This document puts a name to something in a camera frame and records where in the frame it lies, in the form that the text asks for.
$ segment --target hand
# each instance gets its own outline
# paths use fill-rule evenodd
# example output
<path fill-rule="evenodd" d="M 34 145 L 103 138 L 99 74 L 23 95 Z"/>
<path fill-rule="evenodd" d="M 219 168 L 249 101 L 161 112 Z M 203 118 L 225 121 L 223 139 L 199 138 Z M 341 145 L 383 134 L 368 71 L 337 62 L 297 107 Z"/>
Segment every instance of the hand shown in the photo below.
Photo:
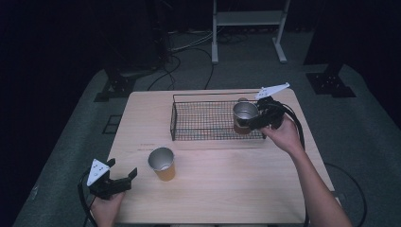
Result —
<path fill-rule="evenodd" d="M 267 135 L 278 148 L 288 154 L 304 151 L 295 123 L 286 114 L 283 117 L 283 123 L 277 130 L 268 127 L 259 130 Z"/>
<path fill-rule="evenodd" d="M 91 211 L 98 227 L 112 227 L 120 210 L 125 192 L 112 195 L 108 201 L 96 197 Z"/>

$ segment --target stainless steel cup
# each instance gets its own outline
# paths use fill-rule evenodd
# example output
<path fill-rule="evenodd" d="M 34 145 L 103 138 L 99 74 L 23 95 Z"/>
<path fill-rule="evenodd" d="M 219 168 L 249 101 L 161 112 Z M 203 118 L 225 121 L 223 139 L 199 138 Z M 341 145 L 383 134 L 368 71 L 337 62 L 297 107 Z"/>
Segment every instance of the stainless steel cup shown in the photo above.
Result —
<path fill-rule="evenodd" d="M 175 176 L 174 153 L 170 148 L 157 148 L 148 157 L 148 164 L 160 180 L 168 182 Z"/>
<path fill-rule="evenodd" d="M 248 129 L 249 120 L 259 116 L 259 111 L 253 103 L 241 99 L 233 107 L 233 112 L 234 124 L 240 129 Z"/>

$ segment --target white metal stand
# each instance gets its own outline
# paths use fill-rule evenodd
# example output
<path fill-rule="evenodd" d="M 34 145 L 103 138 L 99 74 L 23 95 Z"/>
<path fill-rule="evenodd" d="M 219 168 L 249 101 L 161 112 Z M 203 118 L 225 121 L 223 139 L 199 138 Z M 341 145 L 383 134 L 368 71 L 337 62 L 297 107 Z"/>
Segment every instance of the white metal stand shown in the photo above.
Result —
<path fill-rule="evenodd" d="M 280 45 L 286 23 L 290 0 L 286 0 L 283 10 L 271 11 L 227 11 L 218 12 L 217 0 L 213 2 L 213 41 L 212 63 L 218 63 L 218 26 L 262 26 L 278 25 L 277 37 L 272 39 L 279 61 L 286 63 L 287 58 Z"/>

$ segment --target person's right arm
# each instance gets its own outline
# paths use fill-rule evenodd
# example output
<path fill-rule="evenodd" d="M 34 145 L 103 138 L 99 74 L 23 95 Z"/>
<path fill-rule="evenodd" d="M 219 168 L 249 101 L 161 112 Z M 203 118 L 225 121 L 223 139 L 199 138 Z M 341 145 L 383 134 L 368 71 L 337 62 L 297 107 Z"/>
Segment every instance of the person's right arm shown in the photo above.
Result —
<path fill-rule="evenodd" d="M 352 226 L 304 151 L 294 122 L 286 115 L 277 130 L 260 129 L 291 157 L 301 183 L 305 206 L 313 226 Z"/>

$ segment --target person's left hand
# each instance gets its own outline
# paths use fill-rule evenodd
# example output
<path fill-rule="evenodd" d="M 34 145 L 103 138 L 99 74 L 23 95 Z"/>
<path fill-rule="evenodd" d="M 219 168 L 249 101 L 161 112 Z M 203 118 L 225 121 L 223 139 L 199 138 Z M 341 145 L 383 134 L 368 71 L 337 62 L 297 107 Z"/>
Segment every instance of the person's left hand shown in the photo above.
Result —
<path fill-rule="evenodd" d="M 96 197 L 91 205 L 92 215 L 98 227 L 112 227 L 120 210 L 125 192 L 112 195 L 108 201 Z"/>

